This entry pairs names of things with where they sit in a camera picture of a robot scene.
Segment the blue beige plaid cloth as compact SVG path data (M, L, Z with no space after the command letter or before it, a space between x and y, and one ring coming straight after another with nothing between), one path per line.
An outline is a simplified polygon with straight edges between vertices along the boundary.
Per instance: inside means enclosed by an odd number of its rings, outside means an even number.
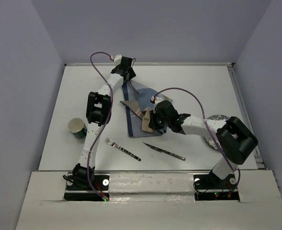
M153 109L150 99L157 93L156 90L131 80L122 85L122 92L124 100L120 103L126 109L128 136L130 138L155 137L166 133L166 127L153 132L147 132L142 129L142 119L146 109Z

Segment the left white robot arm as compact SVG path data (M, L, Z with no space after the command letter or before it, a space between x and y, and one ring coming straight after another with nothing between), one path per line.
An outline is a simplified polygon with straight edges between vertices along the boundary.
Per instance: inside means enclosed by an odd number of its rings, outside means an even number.
M136 76L132 66L133 58L122 55L109 57L115 67L105 78L91 60L93 68L104 81L104 85L90 92L87 99L87 134L81 156L72 170L70 181L82 189L89 189L94 183L95 158L100 136L111 118L114 93L122 85Z

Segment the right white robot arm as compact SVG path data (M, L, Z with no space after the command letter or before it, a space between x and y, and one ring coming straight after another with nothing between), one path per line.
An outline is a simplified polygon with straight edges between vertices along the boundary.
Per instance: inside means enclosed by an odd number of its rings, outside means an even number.
M227 120L198 118L190 114L179 114L168 100L152 99L149 127L153 130L168 127L175 133L211 138L222 158L212 168L200 185L205 189L218 189L227 176L242 165L258 145L258 139L235 116Z

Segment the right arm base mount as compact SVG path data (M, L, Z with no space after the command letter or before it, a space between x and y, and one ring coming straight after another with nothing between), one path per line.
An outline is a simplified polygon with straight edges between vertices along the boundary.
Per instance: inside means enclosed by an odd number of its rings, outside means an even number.
M196 201L239 201L237 181L234 174L229 174L223 180L218 177L215 178L215 175L195 174L193 179Z

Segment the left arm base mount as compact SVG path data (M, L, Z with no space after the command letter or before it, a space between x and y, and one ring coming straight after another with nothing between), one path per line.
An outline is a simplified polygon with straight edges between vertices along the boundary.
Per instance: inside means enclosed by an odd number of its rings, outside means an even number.
M109 201L109 174L96 174L91 187L88 182L78 181L72 173L62 176L66 181L64 200L66 201Z

